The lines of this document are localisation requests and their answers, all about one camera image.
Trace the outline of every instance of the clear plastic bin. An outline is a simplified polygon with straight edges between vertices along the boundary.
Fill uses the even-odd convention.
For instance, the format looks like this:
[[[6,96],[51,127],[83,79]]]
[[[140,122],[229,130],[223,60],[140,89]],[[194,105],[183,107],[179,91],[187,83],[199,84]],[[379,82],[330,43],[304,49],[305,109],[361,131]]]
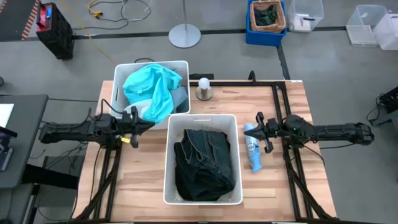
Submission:
[[[322,0],[292,0],[287,16],[290,31],[311,32],[323,19]]]
[[[121,64],[116,66],[116,68],[114,69],[111,106],[117,111],[123,111],[127,106],[130,105],[126,96],[124,95],[123,91],[124,82],[131,73],[138,71],[140,68],[145,67],[152,63],[158,63],[161,66],[164,66],[170,70],[177,72],[177,74],[179,74],[182,77],[180,84],[181,86],[185,87],[188,94],[188,100],[177,108],[177,114],[189,114],[191,110],[191,100],[190,100],[190,89],[189,89],[188,62],[186,61],[129,63],[129,64]],[[122,118],[121,114],[118,114],[113,110],[110,110],[109,113],[110,115],[114,116],[117,119]],[[169,123],[169,116],[167,116],[163,120],[163,122],[156,124],[150,129],[167,129],[168,123]]]
[[[175,153],[174,143],[183,138],[184,129],[222,131],[230,143],[235,188],[224,194],[215,202],[194,202],[181,198],[175,185]],[[242,202],[242,175],[239,155],[238,125],[235,116],[231,114],[173,114],[170,116],[167,130],[166,164],[164,177],[164,202],[169,205],[237,205]]]
[[[398,14],[387,14],[374,28],[376,40],[383,50],[398,50]]]
[[[384,6],[358,5],[349,19],[346,28],[353,47],[376,47],[374,28],[388,15]]]

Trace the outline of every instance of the concrete floor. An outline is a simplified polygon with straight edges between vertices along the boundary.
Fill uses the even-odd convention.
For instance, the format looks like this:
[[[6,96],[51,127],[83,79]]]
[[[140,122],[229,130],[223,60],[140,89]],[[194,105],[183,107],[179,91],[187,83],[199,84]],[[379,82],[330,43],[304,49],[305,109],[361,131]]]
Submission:
[[[86,9],[89,1],[66,2],[86,26],[114,25],[89,16]],[[58,0],[54,2],[76,27]],[[323,0],[325,19],[319,26],[345,25],[358,4],[384,4],[392,12],[398,11],[395,0]],[[153,0],[151,8],[152,14],[146,20],[132,22],[125,29],[93,29],[90,33],[166,32],[182,22],[179,0]],[[120,4],[98,6],[111,19],[118,18],[119,9]],[[139,17],[143,9],[134,1],[126,6],[131,17]],[[246,2],[187,0],[187,14],[188,20],[202,30],[242,29]],[[116,63],[132,63],[140,57],[156,61],[186,60],[190,73],[214,73],[217,79],[246,79],[250,70],[256,72],[258,79],[282,79],[276,48],[246,45],[244,38],[244,34],[203,35],[191,49],[175,48],[167,37],[96,42]],[[398,53],[380,48],[354,48],[345,31],[288,33],[282,44],[291,79],[304,82],[315,124],[366,123],[365,116],[375,107],[375,97],[398,85]],[[75,42],[75,56],[69,61],[57,60],[37,41],[1,42],[0,49],[1,76],[7,81],[0,94],[46,93],[52,98],[97,100],[102,81],[111,80],[114,75],[113,64],[89,40]],[[38,66],[42,62],[46,62],[45,66]],[[43,120],[80,122],[88,107],[94,106],[95,103],[49,101]],[[333,201],[343,220],[398,223],[397,135],[389,124],[373,131],[376,140],[370,146],[322,150]],[[40,154],[43,148],[48,148],[47,156],[57,156],[74,146],[73,142],[47,146],[37,142],[32,156]],[[30,162],[41,164],[42,158]],[[72,204],[64,202],[60,198],[45,203],[42,211],[51,218],[68,218]],[[36,222],[49,221],[38,215]]]

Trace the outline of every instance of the black crate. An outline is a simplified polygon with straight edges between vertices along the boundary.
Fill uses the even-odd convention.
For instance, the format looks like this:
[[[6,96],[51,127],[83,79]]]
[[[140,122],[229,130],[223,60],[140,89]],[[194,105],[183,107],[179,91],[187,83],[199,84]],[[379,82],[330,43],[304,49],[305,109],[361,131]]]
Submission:
[[[74,46],[73,31],[57,6],[52,2],[41,4],[37,13],[37,21],[39,21],[41,7],[47,6],[52,7],[52,15],[47,19],[50,21],[50,27],[47,30],[38,29],[37,37],[58,59],[71,59]]]

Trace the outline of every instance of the blue bin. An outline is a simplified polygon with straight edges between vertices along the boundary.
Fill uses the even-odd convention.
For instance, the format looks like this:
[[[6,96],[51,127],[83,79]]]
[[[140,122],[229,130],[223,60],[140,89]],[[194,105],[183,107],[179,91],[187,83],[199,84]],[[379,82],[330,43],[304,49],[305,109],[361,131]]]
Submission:
[[[246,15],[246,43],[247,44],[256,44],[256,45],[266,45],[266,46],[279,46],[282,38],[287,33],[287,28],[284,29],[280,34],[272,33],[272,32],[257,32],[250,30],[250,3],[255,0],[248,0],[248,13]],[[282,4],[282,8],[285,12],[285,3],[280,2]]]

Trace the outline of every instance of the wicker basket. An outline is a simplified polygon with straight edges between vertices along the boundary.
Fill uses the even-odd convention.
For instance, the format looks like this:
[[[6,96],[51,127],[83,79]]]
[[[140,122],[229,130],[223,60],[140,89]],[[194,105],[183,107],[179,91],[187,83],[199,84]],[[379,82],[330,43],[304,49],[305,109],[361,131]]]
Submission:
[[[269,6],[276,6],[277,19],[275,24],[269,26],[257,26],[254,17],[254,8],[266,10]],[[250,28],[253,31],[280,33],[286,28],[286,20],[284,10],[279,0],[259,0],[250,3]]]

